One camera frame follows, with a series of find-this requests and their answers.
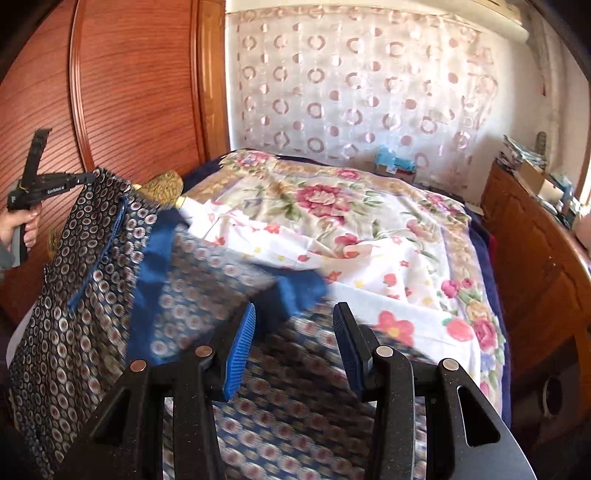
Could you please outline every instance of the air conditioner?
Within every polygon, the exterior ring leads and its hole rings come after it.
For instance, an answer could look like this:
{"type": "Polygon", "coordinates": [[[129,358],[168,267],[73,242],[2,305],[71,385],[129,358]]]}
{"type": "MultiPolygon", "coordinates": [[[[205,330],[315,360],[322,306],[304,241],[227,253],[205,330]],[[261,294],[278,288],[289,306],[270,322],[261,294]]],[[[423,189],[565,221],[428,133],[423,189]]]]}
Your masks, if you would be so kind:
{"type": "Polygon", "coordinates": [[[505,0],[420,1],[462,17],[512,41],[525,43],[530,36],[521,21],[519,8],[505,0]]]}

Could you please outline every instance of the metal screw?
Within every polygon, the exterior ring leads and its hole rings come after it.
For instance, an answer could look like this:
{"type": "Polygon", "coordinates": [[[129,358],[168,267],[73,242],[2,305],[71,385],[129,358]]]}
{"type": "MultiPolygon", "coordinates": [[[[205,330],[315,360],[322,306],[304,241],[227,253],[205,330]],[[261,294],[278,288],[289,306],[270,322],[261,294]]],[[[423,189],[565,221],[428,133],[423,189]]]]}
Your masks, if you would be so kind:
{"type": "Polygon", "coordinates": [[[145,360],[134,360],[131,362],[130,368],[132,372],[141,372],[145,370],[147,364],[145,360]]]}
{"type": "Polygon", "coordinates": [[[393,356],[394,354],[394,350],[392,350],[389,346],[387,345],[380,345],[379,347],[377,347],[375,349],[375,352],[379,355],[379,356],[383,356],[384,358],[388,358],[390,356],[393,356]]]}
{"type": "Polygon", "coordinates": [[[450,372],[455,372],[458,368],[460,368],[460,365],[453,358],[446,358],[443,361],[443,368],[449,370],[450,372]]]}
{"type": "Polygon", "coordinates": [[[213,348],[209,345],[198,346],[195,349],[195,355],[205,358],[213,353],[213,348]]]}

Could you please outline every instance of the floral blanket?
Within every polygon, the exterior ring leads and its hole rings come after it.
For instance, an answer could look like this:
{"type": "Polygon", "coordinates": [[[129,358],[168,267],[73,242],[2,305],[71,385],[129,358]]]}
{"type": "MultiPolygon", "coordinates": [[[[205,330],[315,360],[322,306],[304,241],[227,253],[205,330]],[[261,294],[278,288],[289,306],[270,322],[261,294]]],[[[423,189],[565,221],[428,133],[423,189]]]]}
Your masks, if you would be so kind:
{"type": "Polygon", "coordinates": [[[435,361],[456,358],[501,412],[505,338],[460,203],[256,151],[221,165],[189,192],[191,233],[274,266],[322,270],[358,319],[435,361]]]}

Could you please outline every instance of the person's arm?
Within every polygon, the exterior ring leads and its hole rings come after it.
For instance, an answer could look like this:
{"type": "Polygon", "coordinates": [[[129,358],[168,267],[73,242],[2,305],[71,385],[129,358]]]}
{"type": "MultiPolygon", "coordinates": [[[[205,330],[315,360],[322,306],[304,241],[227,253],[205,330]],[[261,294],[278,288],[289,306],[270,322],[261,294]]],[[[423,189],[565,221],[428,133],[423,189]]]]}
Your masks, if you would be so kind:
{"type": "Polygon", "coordinates": [[[41,218],[41,203],[35,205],[31,210],[16,210],[9,212],[4,210],[0,213],[0,271],[11,268],[14,264],[14,256],[11,253],[12,234],[14,229],[26,224],[25,246],[31,249],[37,242],[37,231],[41,218]]]}

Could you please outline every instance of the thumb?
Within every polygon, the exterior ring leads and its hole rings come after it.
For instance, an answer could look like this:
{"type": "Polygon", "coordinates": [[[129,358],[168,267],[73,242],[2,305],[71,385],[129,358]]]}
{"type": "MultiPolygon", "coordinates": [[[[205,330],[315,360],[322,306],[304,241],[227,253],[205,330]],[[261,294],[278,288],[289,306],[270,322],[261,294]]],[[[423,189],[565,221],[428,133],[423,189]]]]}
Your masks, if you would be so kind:
{"type": "Polygon", "coordinates": [[[15,210],[14,212],[8,212],[5,218],[5,224],[9,228],[16,228],[23,223],[28,223],[39,215],[37,211],[30,210],[15,210]]]}

